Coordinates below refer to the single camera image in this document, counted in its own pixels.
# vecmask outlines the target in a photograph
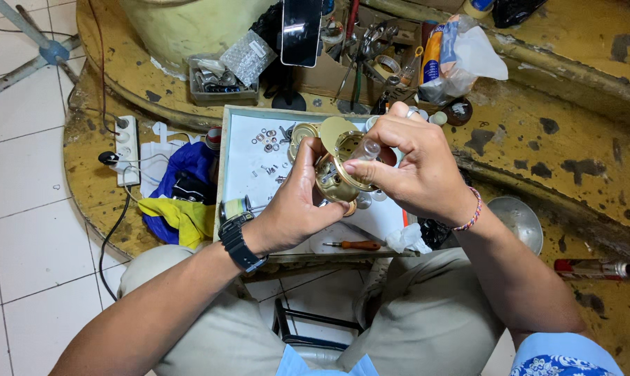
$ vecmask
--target braided bracelet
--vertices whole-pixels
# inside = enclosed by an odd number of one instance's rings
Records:
[[[480,196],[480,193],[473,187],[469,187],[471,191],[473,191],[473,194],[475,194],[475,196],[477,197],[477,209],[475,210],[475,214],[473,215],[473,218],[470,219],[470,221],[461,226],[461,227],[456,227],[453,228],[452,231],[465,231],[467,229],[469,229],[472,225],[475,224],[475,222],[477,222],[478,218],[480,218],[480,212],[482,212],[482,197]]]

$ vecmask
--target electrical outlet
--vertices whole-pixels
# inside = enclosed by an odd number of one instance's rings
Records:
[[[141,176],[138,170],[138,136],[136,135],[136,118],[134,116],[120,116],[119,118],[126,120],[128,123],[126,128],[122,128],[122,124],[115,123],[115,150],[121,159],[131,160],[132,162],[122,163],[123,166],[134,166],[135,168],[123,167],[118,171],[118,186],[140,184]]]

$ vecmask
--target hand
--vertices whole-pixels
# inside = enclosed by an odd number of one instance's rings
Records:
[[[408,110],[395,103],[366,135],[383,149],[397,147],[405,154],[398,168],[355,159],[344,162],[345,171],[375,184],[411,214],[461,226],[473,217],[477,199],[461,178],[441,127],[419,113],[406,118]]]
[[[248,248],[258,256],[291,249],[335,224],[350,209],[346,202],[313,204],[315,162],[326,150],[319,139],[301,141],[296,161],[275,197],[256,219],[243,226]]]

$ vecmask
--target metal bowl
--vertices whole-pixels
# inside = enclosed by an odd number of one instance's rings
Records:
[[[489,201],[487,207],[533,253],[540,254],[543,242],[542,226],[528,205],[514,197],[504,196]]]

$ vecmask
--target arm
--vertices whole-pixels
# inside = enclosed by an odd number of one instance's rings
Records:
[[[407,112],[396,103],[367,134],[405,153],[397,169],[350,160],[345,170],[371,181],[410,213],[461,226],[473,217],[477,199],[461,179],[442,129],[419,114],[407,119]],[[515,346],[533,332],[586,330],[568,286],[486,206],[478,222],[456,236]]]
[[[313,205],[313,167],[321,143],[304,139],[287,180],[269,206],[243,227],[257,257],[288,250],[339,221],[347,203]],[[263,237],[270,233],[271,238]],[[144,375],[243,270],[220,242],[119,299],[76,335],[51,375]]]

